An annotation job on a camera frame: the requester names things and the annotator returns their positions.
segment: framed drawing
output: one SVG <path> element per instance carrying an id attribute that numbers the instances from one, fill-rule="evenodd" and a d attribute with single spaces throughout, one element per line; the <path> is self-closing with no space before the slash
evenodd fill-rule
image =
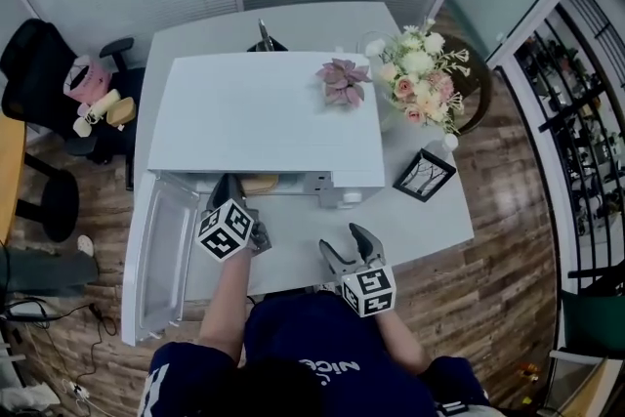
<path id="1" fill-rule="evenodd" d="M 393 188 L 427 202 L 455 173 L 455 167 L 421 149 Z"/>

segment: pink bag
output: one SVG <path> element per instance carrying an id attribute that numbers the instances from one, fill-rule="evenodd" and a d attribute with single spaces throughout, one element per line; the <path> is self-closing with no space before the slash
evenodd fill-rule
<path id="1" fill-rule="evenodd" d="M 108 92 L 110 72 L 89 56 L 74 61 L 62 86 L 63 92 L 79 103 L 91 105 Z"/>

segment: black office chair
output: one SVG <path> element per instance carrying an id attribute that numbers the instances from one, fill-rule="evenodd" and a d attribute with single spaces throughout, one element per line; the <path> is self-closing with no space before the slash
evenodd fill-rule
<path id="1" fill-rule="evenodd" d="M 145 68 L 128 69 L 121 53 L 133 47 L 126 38 L 105 46 L 100 57 L 112 56 L 118 71 L 109 89 L 121 98 L 131 97 L 139 109 Z M 63 93 L 63 82 L 76 55 L 59 31 L 48 22 L 27 20 L 13 35 L 0 58 L 0 69 L 9 82 L 2 97 L 2 110 L 8 117 L 47 127 L 65 139 L 68 153 L 85 155 L 96 163 L 107 163 L 114 155 L 126 156 L 126 189 L 133 189 L 133 163 L 137 119 L 123 131 L 101 120 L 91 135 L 80 138 L 73 130 L 79 102 Z"/>

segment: cabinet door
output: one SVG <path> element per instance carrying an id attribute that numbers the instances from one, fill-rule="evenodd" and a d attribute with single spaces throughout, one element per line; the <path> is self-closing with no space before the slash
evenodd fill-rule
<path id="1" fill-rule="evenodd" d="M 135 197 L 121 301 L 121 338 L 135 346 L 182 317 L 199 195 L 146 172 Z"/>

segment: black and white marker cube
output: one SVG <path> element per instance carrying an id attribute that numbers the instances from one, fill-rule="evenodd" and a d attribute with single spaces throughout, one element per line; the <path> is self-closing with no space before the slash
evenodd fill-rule
<path id="1" fill-rule="evenodd" d="M 249 214 L 230 199 L 200 221 L 195 240 L 222 262 L 246 247 L 253 226 Z"/>
<path id="2" fill-rule="evenodd" d="M 395 307 L 397 289 L 390 266 L 345 274 L 341 281 L 343 299 L 361 317 Z"/>

